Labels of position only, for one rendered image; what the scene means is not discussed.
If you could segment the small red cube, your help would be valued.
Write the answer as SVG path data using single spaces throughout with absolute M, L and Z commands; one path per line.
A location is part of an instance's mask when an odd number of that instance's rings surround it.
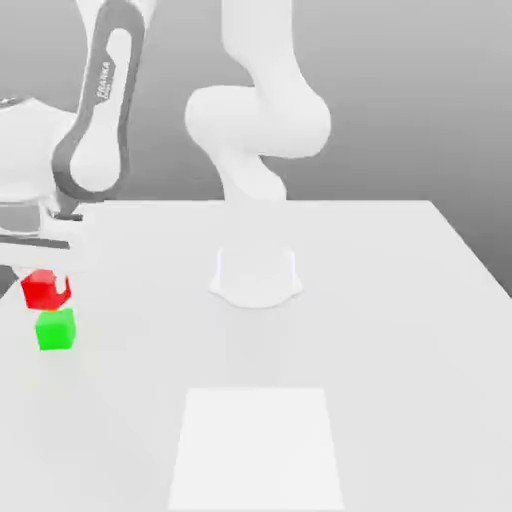
M 38 269 L 21 281 L 21 287 L 29 309 L 56 311 L 72 296 L 69 278 L 65 278 L 65 290 L 56 288 L 56 275 L 52 270 Z

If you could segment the small green cube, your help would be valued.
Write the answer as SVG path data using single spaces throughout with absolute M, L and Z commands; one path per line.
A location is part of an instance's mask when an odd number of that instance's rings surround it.
M 41 312 L 35 331 L 41 351 L 71 349 L 76 336 L 73 309 Z

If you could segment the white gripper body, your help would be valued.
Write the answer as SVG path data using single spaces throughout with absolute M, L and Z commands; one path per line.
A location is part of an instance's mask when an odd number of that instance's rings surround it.
M 37 236 L 0 234 L 0 264 L 14 268 L 82 269 L 89 260 L 84 237 L 73 230 L 45 230 Z

